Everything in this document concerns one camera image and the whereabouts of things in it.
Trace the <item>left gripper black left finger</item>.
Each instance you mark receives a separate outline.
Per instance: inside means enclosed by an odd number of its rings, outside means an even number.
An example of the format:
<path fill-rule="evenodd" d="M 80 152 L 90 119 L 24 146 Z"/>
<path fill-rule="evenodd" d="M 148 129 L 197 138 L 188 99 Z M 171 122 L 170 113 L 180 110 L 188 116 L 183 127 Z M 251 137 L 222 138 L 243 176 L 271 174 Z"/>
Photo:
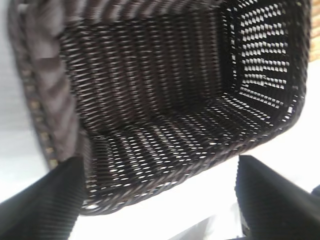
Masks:
<path fill-rule="evenodd" d="M 71 157 L 0 204 L 0 238 L 67 240 L 85 196 L 83 159 Z"/>

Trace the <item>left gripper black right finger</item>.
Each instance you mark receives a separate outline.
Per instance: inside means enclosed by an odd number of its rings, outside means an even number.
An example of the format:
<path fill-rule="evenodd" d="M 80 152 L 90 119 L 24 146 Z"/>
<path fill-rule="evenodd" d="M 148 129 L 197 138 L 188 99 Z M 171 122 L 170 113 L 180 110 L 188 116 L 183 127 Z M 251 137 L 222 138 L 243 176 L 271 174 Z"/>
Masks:
<path fill-rule="evenodd" d="M 251 155 L 239 156 L 235 193 L 244 239 L 318 240 L 320 188 L 311 193 Z"/>

